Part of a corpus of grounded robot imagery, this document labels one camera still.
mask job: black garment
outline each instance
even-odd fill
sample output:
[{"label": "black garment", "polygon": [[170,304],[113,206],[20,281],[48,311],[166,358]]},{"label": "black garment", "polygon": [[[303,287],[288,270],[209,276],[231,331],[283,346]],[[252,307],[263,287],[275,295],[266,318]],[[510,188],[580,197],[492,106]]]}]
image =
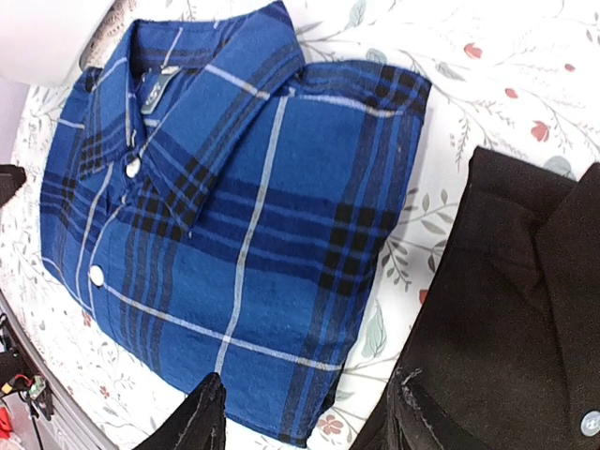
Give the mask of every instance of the black garment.
[{"label": "black garment", "polygon": [[225,388],[209,374],[134,450],[225,450]]},{"label": "black garment", "polygon": [[600,165],[575,183],[477,149],[427,301],[352,449],[598,450],[600,432],[582,432],[598,410]]},{"label": "black garment", "polygon": [[0,207],[15,195],[26,179],[25,170],[22,167],[0,165]]}]

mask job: plaid pattern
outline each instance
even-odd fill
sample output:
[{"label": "plaid pattern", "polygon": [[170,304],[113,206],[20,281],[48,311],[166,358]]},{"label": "plaid pattern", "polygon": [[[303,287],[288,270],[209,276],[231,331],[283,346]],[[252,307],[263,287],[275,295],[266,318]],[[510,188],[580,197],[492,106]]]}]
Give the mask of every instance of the plaid pattern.
[{"label": "plaid pattern", "polygon": [[305,445],[398,221],[429,87],[369,62],[306,65],[281,3],[135,22],[59,120],[46,268],[165,381],[190,392],[216,370],[231,419]]}]

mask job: shirt tag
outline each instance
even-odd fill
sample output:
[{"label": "shirt tag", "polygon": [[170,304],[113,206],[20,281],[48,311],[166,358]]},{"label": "shirt tag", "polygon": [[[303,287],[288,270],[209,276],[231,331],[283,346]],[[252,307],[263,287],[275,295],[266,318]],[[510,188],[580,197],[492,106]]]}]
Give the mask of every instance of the shirt tag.
[{"label": "shirt tag", "polygon": [[167,88],[167,85],[173,79],[173,77],[180,72],[180,70],[180,67],[170,66],[165,67],[160,71],[157,82],[150,91],[150,94],[148,94],[148,98],[140,108],[140,113],[147,115],[154,112],[158,103],[160,102],[160,99],[162,98],[162,95],[165,92],[165,89]]}]

